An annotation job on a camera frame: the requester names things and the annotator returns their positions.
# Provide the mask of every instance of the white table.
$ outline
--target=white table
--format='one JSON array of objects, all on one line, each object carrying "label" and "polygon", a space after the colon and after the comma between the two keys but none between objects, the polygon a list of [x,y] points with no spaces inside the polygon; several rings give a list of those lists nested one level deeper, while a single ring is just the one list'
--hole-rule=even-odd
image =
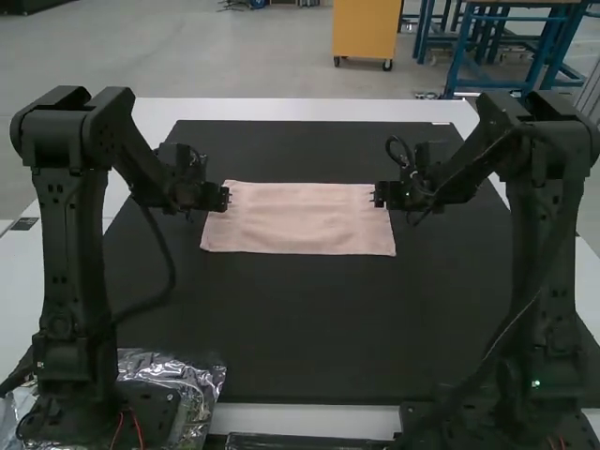
[{"label": "white table", "polygon": [[[133,115],[153,148],[164,141],[180,119],[452,123],[463,139],[479,121],[475,110],[461,100],[138,98]],[[490,181],[507,203],[498,177],[492,175]],[[103,211],[105,230],[127,197],[125,181],[112,171]],[[33,202],[22,216],[39,217],[38,203]],[[577,312],[598,340],[600,260],[582,238],[577,239],[576,282]],[[38,329],[43,298],[40,223],[28,232],[8,231],[0,238],[0,283],[4,292],[0,300],[0,378],[4,379]],[[600,412],[586,414],[600,434]],[[270,432],[382,440],[400,430],[398,408],[379,406],[218,404],[212,426],[217,434]]]}]

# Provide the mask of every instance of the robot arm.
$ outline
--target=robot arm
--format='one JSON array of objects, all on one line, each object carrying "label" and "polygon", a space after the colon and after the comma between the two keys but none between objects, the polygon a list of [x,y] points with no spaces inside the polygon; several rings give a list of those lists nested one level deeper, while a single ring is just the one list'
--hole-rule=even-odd
[{"label": "robot arm", "polygon": [[[389,145],[401,140],[388,141],[400,180],[376,185],[376,206],[422,212],[423,218],[467,202],[496,172],[506,183],[513,225],[507,317],[475,372],[407,427],[396,449],[420,449],[415,438],[431,432],[457,436],[457,448],[492,448],[472,442],[467,428],[473,424],[447,419],[494,375],[499,392],[494,432],[514,446],[541,443],[578,407],[586,370],[575,311],[576,223],[585,178],[600,154],[600,133],[551,93],[531,93],[524,100],[521,105],[504,93],[480,96],[479,125],[447,161],[434,160],[430,144],[414,153],[404,145],[406,153],[397,156]],[[481,436],[491,443],[498,439]]]},{"label": "robot arm", "polygon": [[102,252],[108,171],[123,175],[142,208],[227,209],[229,190],[205,181],[206,156],[162,144],[176,152],[177,163],[158,160],[131,118],[134,101],[128,88],[91,98],[82,87],[61,86],[10,124],[13,146],[31,168],[43,230],[45,293],[31,367],[40,399],[22,424],[27,439],[61,442],[74,429],[91,433],[119,408]]}]

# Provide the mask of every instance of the aluminum foil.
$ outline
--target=aluminum foil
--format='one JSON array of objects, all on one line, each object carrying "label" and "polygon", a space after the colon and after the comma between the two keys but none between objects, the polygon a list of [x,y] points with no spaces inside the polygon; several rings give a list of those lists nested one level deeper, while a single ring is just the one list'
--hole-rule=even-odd
[{"label": "aluminum foil", "polygon": [[[171,437],[164,449],[200,449],[208,435],[213,410],[225,382],[227,369],[211,357],[205,365],[188,364],[168,354],[140,349],[119,350],[118,381],[155,383],[176,389],[181,396]],[[15,389],[0,399],[0,450],[80,450],[50,442],[24,444],[15,435],[19,421],[38,397],[35,382]]]}]

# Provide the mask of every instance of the blue metal rack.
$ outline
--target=blue metal rack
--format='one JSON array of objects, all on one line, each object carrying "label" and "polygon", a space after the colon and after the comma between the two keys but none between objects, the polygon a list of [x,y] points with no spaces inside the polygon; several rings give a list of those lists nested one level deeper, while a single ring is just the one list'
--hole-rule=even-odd
[{"label": "blue metal rack", "polygon": [[[515,4],[502,3],[502,5],[505,8],[510,8]],[[535,83],[537,82],[544,64],[548,60],[554,42],[557,41],[557,36],[561,31],[561,25],[567,23],[569,19],[568,6],[565,5],[536,4],[536,8],[551,8],[552,12],[547,17],[508,17],[507,14],[500,13],[498,7],[491,7],[491,12],[485,11],[485,8],[487,7],[488,3],[467,3],[462,25],[460,26],[454,59],[450,70],[448,70],[446,86],[442,94],[443,98],[452,98],[459,87],[479,89],[518,89],[523,95],[527,95],[527,93],[532,91],[535,87]],[[508,21],[546,23],[544,32],[538,39],[535,52],[533,53],[532,64],[524,81],[492,80],[480,66],[486,53],[488,53],[489,56],[492,51],[497,51],[498,44],[494,45],[492,48],[490,47],[490,43],[495,44],[495,41],[501,40],[490,39],[494,24],[499,22],[506,23]],[[466,54],[469,39],[471,38],[470,31],[472,29],[473,34],[478,40],[474,58],[471,58]],[[468,67],[470,72],[472,72],[475,77],[474,79],[465,80],[458,77],[458,72],[463,64]]]},{"label": "blue metal rack", "polygon": [[[435,0],[422,0],[412,56],[417,64],[424,64],[427,52],[432,49],[454,50],[444,98],[451,98],[458,87],[508,88],[528,92],[535,86],[544,66],[547,66],[547,71],[540,88],[581,86],[585,77],[565,65],[563,59],[590,3],[591,0],[565,0],[563,3],[458,0],[450,30],[456,29],[460,23],[461,26],[460,32],[453,34],[446,32],[451,9],[449,0],[445,2],[443,14],[439,15],[433,14]],[[461,13],[463,4],[465,12]],[[511,8],[549,8],[550,13],[547,17],[511,17]],[[546,25],[540,36],[524,36],[508,30],[508,22],[544,22]],[[483,64],[494,64],[500,48],[504,47],[519,47],[532,53],[532,65],[524,81],[494,81],[482,69]],[[469,51],[474,51],[473,58],[465,54]],[[463,65],[474,75],[474,79],[463,80],[458,77]],[[562,79],[557,78],[559,72],[563,75]]]}]

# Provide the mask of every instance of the pink towel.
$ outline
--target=pink towel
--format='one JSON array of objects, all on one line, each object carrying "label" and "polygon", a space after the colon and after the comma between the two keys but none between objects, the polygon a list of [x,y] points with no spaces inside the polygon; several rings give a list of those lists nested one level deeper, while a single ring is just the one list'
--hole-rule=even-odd
[{"label": "pink towel", "polygon": [[312,255],[396,256],[390,217],[372,185],[244,183],[227,180],[226,213],[209,213],[200,247]]}]

